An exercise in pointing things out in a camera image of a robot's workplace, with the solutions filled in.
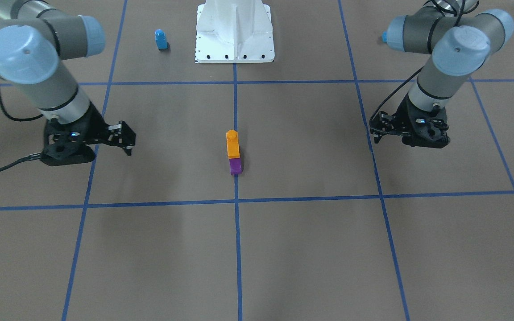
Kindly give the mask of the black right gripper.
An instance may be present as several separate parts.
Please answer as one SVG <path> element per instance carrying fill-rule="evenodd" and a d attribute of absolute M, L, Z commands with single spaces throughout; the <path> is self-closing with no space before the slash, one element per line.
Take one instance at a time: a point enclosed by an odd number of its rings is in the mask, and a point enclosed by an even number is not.
<path fill-rule="evenodd" d="M 121 148 L 126 155 L 136 144 L 136 133 L 125 121 L 108 125 L 94 104 L 72 123 L 60 124 L 57 119 L 46 122 L 41 162 L 47 166 L 67 166 L 92 162 L 96 155 L 91 148 L 105 144 Z"/>

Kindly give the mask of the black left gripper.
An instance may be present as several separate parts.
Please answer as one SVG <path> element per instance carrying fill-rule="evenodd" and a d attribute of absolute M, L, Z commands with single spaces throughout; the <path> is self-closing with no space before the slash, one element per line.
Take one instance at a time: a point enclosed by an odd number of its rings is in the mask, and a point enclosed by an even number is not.
<path fill-rule="evenodd" d="M 378 144 L 387 135 L 401 136 L 402 143 L 411 147 L 444 148 L 451 139 L 445 108 L 433 107 L 424 111 L 416 107 L 408 95 L 392 115 L 377 111 L 369 120 L 370 133 Z"/>

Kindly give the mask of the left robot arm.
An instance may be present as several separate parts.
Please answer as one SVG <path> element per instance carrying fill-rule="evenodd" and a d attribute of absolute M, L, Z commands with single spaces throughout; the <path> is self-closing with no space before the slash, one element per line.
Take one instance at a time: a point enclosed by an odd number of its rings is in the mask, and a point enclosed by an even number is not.
<path fill-rule="evenodd" d="M 429 54 L 411 79 L 398 109 L 377 107 L 369 120 L 376 144 L 400 136 L 411 147 L 444 148 L 450 142 L 447 104 L 464 82 L 502 49 L 514 34 L 514 19 L 502 9 L 473 12 L 477 0 L 427 0 L 411 16 L 397 16 L 382 35 L 389 48 Z"/>

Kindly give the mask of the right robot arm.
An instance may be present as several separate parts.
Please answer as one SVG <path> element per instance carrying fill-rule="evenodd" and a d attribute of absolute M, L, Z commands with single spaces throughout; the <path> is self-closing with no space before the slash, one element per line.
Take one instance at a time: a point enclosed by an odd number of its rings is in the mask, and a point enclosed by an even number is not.
<path fill-rule="evenodd" d="M 131 155 L 136 134 L 124 121 L 109 125 L 64 61 L 96 56 L 106 35 L 91 16 L 67 14 L 45 0 L 0 0 L 0 81 L 20 90 L 45 118 L 43 149 L 16 164 L 88 163 L 93 145 Z M 4 108 L 0 93 L 0 107 Z"/>

